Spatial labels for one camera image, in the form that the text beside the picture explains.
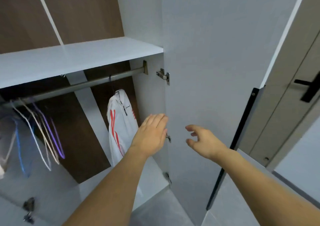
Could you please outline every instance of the white cloth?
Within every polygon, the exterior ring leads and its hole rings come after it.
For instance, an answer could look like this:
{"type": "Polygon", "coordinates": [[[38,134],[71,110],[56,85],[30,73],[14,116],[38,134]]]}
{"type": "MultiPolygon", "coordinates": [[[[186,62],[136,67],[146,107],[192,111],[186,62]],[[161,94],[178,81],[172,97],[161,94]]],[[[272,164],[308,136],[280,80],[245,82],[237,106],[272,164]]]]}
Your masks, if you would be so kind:
{"type": "MultiPolygon", "coordinates": [[[[109,100],[107,118],[109,122],[109,143],[112,167],[116,166],[128,151],[138,130],[137,119],[124,90],[115,92],[109,100]]],[[[137,192],[142,195],[138,186],[137,192]]]]}

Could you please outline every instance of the left arm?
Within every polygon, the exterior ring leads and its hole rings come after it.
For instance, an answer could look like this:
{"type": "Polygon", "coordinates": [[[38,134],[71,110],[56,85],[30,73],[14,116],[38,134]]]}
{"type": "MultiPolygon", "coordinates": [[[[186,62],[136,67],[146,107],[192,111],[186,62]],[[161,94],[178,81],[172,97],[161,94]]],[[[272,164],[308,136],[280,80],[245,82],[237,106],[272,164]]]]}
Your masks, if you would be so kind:
{"type": "Polygon", "coordinates": [[[138,129],[123,159],[80,204],[63,226],[127,226],[143,166],[165,141],[168,117],[150,115],[138,129]]]}

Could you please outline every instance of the right arm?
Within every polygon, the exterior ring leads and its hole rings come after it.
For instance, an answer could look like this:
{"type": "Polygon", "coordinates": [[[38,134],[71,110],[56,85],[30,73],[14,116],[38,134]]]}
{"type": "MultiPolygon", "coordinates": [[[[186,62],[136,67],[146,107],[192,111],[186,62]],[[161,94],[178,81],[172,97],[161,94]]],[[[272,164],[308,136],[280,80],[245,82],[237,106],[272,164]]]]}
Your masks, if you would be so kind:
{"type": "Polygon", "coordinates": [[[198,137],[197,142],[187,139],[186,143],[229,174],[261,226],[320,225],[320,211],[315,206],[264,175],[211,131],[196,125],[186,129],[198,137]]]}

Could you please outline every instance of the purple hanger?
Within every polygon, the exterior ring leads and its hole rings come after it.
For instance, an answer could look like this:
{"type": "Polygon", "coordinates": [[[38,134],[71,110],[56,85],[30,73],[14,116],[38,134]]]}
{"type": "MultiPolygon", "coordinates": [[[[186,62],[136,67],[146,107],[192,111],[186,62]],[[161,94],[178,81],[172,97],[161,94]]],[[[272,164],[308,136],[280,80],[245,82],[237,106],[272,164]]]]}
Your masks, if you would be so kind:
{"type": "Polygon", "coordinates": [[[59,155],[61,156],[61,158],[65,159],[66,157],[65,157],[65,155],[64,155],[64,152],[63,152],[63,149],[62,149],[62,146],[61,146],[61,142],[60,142],[60,139],[59,139],[59,136],[58,136],[58,132],[57,132],[56,126],[54,125],[54,121],[53,121],[52,118],[50,117],[51,123],[52,123],[52,125],[53,125],[53,127],[54,127],[54,132],[55,132],[55,134],[56,134],[56,136],[57,136],[57,140],[58,140],[59,146],[58,146],[57,141],[56,141],[56,139],[55,139],[55,137],[54,137],[54,135],[53,135],[53,133],[52,133],[52,131],[51,131],[51,128],[50,128],[50,126],[49,126],[49,124],[48,124],[48,121],[47,121],[45,115],[44,115],[44,114],[42,113],[42,111],[37,107],[37,105],[34,103],[34,101],[32,101],[32,104],[33,104],[33,106],[35,107],[35,109],[42,115],[42,117],[43,117],[43,119],[44,119],[44,122],[46,123],[46,126],[47,126],[47,128],[48,128],[48,130],[49,130],[49,132],[50,132],[50,135],[51,135],[51,137],[52,137],[52,139],[53,139],[53,141],[54,141],[54,144],[56,145],[56,148],[57,148],[57,150],[58,150],[58,152],[59,152],[59,155]]]}

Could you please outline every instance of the black door handle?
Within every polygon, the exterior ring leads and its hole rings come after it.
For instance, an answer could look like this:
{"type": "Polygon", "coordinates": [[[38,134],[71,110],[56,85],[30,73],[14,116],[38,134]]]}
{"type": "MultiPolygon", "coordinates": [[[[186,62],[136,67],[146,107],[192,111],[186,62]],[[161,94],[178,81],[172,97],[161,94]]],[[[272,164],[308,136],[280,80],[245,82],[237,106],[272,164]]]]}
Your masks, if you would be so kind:
{"type": "Polygon", "coordinates": [[[320,72],[316,75],[312,82],[296,79],[294,83],[309,86],[306,93],[304,93],[304,95],[300,99],[301,101],[309,103],[320,89],[320,72]]]}

